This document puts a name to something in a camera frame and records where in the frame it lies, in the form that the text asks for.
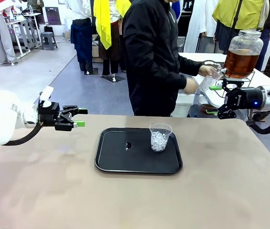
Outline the person's left hand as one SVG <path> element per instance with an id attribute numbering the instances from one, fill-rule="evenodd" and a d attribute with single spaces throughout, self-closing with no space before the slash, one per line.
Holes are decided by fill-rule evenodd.
<path id="1" fill-rule="evenodd" d="M 212 66 L 206 66 L 206 65 L 202 65 L 199 68 L 199 72 L 198 74 L 200 76 L 206 77 L 208 75 L 212 75 L 213 71 L 215 71 L 216 69 Z"/>

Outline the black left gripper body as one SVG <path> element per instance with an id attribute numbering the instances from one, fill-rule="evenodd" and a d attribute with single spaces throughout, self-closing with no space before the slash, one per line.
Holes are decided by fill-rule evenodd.
<path id="1" fill-rule="evenodd" d="M 60 105 L 57 102 L 50 102 L 50 106 L 43 107 L 43 103 L 38 104 L 39 122 L 43 126 L 54 126 L 60 113 Z"/>

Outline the person's right hand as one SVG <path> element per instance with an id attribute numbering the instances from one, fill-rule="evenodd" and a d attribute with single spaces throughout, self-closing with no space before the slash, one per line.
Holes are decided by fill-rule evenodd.
<path id="1" fill-rule="evenodd" d="M 198 88 L 197 82 L 194 78 L 188 77 L 186 79 L 186 86 L 184 88 L 184 92 L 186 94 L 194 94 Z"/>

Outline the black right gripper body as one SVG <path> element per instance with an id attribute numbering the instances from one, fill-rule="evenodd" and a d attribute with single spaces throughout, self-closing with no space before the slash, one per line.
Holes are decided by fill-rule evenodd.
<path id="1" fill-rule="evenodd" d="M 263 94 L 260 88 L 234 88 L 226 94 L 225 107 L 231 110 L 260 109 L 262 102 Z"/>

